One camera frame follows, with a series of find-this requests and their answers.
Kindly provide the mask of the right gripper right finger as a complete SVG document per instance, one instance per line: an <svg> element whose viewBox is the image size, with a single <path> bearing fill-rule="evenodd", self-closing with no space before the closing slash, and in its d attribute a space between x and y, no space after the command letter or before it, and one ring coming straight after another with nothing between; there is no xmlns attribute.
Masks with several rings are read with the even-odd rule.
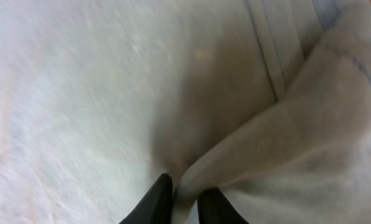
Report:
<svg viewBox="0 0 371 224"><path fill-rule="evenodd" d="M248 224L218 188L199 195L197 211L200 224Z"/></svg>

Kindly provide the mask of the light blue printed t-shirt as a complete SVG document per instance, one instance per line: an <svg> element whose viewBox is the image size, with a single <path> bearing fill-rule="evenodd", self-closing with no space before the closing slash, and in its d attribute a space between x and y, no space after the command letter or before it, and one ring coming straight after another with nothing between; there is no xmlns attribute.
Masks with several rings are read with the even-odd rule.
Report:
<svg viewBox="0 0 371 224"><path fill-rule="evenodd" d="M0 1L0 223L371 223L370 1Z"/></svg>

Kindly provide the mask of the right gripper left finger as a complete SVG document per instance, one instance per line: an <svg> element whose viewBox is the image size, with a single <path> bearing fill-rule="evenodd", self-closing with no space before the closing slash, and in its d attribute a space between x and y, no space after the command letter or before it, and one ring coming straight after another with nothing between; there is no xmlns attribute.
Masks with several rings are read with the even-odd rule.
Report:
<svg viewBox="0 0 371 224"><path fill-rule="evenodd" d="M161 174L120 224L169 224L173 204L172 188L172 177Z"/></svg>

